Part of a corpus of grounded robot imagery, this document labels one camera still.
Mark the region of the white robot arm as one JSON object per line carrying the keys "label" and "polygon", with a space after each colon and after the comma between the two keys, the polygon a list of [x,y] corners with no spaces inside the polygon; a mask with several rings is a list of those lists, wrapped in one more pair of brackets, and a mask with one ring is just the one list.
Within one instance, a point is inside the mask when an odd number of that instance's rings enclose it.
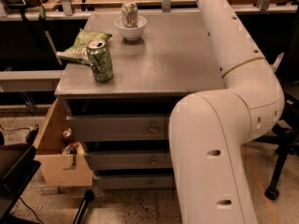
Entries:
{"label": "white robot arm", "polygon": [[227,0],[195,0],[224,87],[181,99],[169,120],[183,224],[258,224],[240,148],[284,108],[278,79]]}

